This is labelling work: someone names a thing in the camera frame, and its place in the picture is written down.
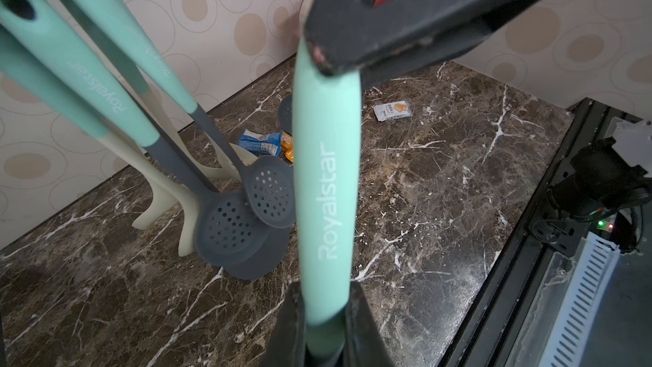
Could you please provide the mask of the grey skimmer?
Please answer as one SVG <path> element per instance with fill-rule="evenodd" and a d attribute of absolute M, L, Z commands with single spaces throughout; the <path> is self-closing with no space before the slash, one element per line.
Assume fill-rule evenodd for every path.
<path fill-rule="evenodd" d="M 278 106 L 278 123 L 281 129 L 292 135 L 292 95 L 285 97 Z"/>
<path fill-rule="evenodd" d="M 207 263 L 241 279 L 266 272 L 261 250 L 273 231 L 251 210 L 244 191 L 219 192 L 45 0 L 1 0 L 3 28 L 196 196 L 200 209 L 195 248 Z"/>
<path fill-rule="evenodd" d="M 301 40 L 292 119 L 306 343 L 312 357 L 329 360 L 346 336 L 361 155 L 359 73 L 322 75 Z"/>

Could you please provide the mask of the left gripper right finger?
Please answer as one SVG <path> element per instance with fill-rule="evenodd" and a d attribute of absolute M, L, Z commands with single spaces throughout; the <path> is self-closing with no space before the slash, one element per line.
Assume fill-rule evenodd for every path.
<path fill-rule="evenodd" d="M 394 366 L 358 282 L 351 282 L 345 316 L 344 366 Z"/>

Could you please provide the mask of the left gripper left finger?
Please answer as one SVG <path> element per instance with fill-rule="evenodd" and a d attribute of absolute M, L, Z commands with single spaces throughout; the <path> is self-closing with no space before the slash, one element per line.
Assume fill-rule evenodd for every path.
<path fill-rule="evenodd" d="M 260 366 L 302 367 L 306 361 L 305 304 L 300 282 L 288 286 Z"/>

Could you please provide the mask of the grey skimmer mint handle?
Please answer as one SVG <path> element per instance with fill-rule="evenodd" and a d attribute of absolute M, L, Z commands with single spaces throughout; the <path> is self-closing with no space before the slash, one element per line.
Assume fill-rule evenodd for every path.
<path fill-rule="evenodd" d="M 253 212 L 276 229 L 295 222 L 292 168 L 273 156 L 262 156 L 250 165 L 238 156 L 211 117 L 186 90 L 122 0 L 72 0 L 90 19 L 88 32 L 96 46 L 121 73 L 133 90 L 140 89 L 146 73 L 209 136 L 237 169 Z"/>

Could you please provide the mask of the cream skimmer mint handle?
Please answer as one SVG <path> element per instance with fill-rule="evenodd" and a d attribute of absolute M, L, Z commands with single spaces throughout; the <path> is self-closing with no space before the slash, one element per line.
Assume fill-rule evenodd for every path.
<path fill-rule="evenodd" d="M 149 208 L 133 221 L 134 228 L 147 229 L 179 204 L 183 209 L 183 227 L 178 255 L 185 257 L 195 252 L 200 209 L 196 197 L 156 169 L 127 134 L 94 111 L 4 28 L 1 30 L 1 71 L 145 177 L 153 192 L 153 200 Z"/>
<path fill-rule="evenodd" d="M 173 142 L 188 156 L 188 158 L 200 169 L 200 171 L 210 179 L 227 179 L 231 178 L 234 181 L 241 181 L 241 176 L 234 164 L 229 161 L 229 158 L 218 148 L 217 144 L 204 137 L 206 151 L 191 151 L 189 145 L 185 142 L 182 136 L 178 133 L 173 119 L 168 117 L 160 97 L 157 95 L 156 90 L 145 85 L 145 90 L 139 89 L 134 91 L 134 98 L 147 110 L 161 129 L 167 134 Z"/>

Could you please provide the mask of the grey utensil rack stand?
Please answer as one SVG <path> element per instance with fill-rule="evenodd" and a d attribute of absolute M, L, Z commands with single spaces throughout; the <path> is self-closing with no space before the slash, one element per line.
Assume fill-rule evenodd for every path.
<path fill-rule="evenodd" d="M 196 110 L 195 120 L 241 179 L 240 190 L 221 192 L 45 0 L 2 0 L 1 26 L 4 72 L 93 137 L 117 126 L 196 197 L 198 221 L 190 239 L 207 263 L 255 280 L 282 262 L 295 220 L 292 171 L 284 161 L 243 161 L 212 119 Z"/>

